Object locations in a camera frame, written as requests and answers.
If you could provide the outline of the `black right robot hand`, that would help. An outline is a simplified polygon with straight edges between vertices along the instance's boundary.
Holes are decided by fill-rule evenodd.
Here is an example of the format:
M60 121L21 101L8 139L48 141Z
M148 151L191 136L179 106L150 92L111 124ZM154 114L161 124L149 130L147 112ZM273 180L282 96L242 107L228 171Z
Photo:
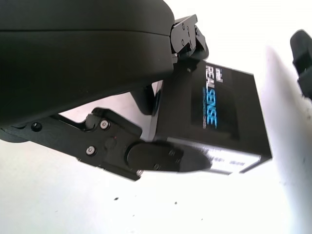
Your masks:
M297 83L305 98L312 99L312 38L303 29L296 31L291 39L290 46L293 56L293 65L298 74Z

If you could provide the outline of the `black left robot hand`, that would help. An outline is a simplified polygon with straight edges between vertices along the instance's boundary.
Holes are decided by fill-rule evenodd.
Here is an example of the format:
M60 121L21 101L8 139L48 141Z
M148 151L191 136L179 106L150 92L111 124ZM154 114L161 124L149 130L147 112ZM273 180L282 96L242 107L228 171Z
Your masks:
M151 115L152 84L208 55L197 16L175 19L162 0L3 0L0 138L131 180L143 171L209 169L199 149L144 141L139 126L112 110L97 107L82 122L62 115L127 92Z

